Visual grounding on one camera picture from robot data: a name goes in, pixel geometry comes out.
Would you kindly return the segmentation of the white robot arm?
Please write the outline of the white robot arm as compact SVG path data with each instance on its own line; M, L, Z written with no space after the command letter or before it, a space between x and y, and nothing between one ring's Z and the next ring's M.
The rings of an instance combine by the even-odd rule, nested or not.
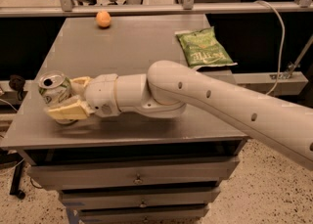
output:
M180 115L188 105L227 122L249 137L313 170L313 110L233 85L170 61L146 74L102 74L71 82L73 96L50 106L55 120L136 112L148 117Z

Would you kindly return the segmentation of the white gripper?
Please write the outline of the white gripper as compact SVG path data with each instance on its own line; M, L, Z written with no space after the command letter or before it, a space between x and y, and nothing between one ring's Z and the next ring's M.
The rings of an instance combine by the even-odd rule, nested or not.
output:
M118 116L119 108L115 98L117 75L102 74L94 79L89 76L73 78L70 81L73 96L45 108L45 113L55 120L80 120L94 114L100 117Z

